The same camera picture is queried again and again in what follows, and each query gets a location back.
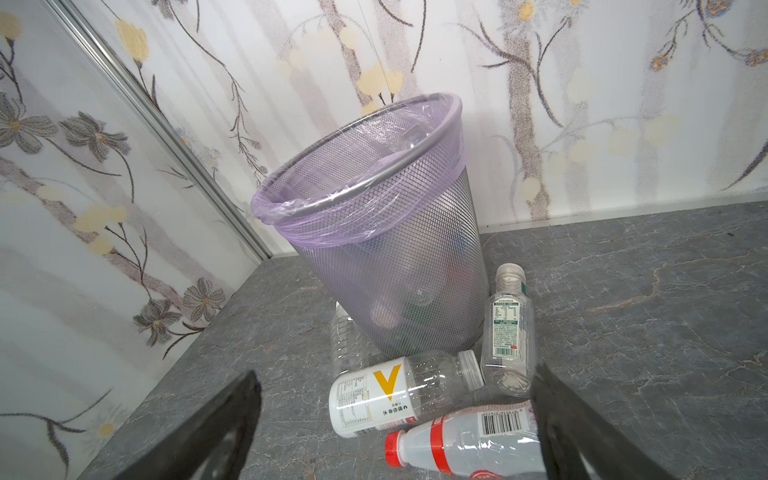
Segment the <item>red-cap clear bottle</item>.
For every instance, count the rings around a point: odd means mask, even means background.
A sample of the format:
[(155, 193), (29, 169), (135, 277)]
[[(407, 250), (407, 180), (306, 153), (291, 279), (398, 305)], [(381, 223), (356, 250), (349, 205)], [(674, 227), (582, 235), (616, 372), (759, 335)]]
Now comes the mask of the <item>red-cap clear bottle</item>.
[(466, 408), (387, 435), (385, 460), (468, 478), (545, 470), (529, 401)]

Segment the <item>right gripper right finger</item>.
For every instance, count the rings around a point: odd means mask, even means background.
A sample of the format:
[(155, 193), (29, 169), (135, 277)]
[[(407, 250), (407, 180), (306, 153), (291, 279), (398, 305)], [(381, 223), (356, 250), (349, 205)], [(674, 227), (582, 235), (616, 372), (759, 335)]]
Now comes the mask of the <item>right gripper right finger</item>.
[(549, 479), (671, 479), (673, 476), (559, 379), (536, 366), (530, 400)]

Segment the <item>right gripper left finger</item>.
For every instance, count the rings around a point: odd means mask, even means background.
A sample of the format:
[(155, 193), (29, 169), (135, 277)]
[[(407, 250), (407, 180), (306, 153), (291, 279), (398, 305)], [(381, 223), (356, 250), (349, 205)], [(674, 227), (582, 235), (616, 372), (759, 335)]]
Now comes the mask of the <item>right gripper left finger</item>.
[(261, 414), (261, 385), (247, 370), (118, 479), (237, 479)]

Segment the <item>clear bottle white cap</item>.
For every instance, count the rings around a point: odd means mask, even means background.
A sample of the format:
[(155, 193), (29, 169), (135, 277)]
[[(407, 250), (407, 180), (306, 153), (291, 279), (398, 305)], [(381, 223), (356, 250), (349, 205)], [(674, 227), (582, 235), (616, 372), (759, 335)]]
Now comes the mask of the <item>clear bottle white cap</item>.
[(332, 377), (359, 371), (387, 359), (362, 332), (346, 310), (336, 303), (330, 323)]

